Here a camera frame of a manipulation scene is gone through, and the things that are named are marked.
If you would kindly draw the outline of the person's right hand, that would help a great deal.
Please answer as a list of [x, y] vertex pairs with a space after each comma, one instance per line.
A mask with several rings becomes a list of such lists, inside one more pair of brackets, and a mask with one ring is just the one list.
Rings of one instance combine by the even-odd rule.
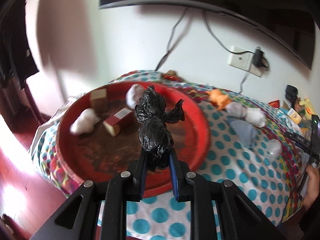
[[309, 181], [306, 189], [306, 196], [304, 197], [302, 204], [305, 209], [308, 210], [319, 195], [319, 170], [309, 164], [306, 167], [306, 173], [309, 176]]

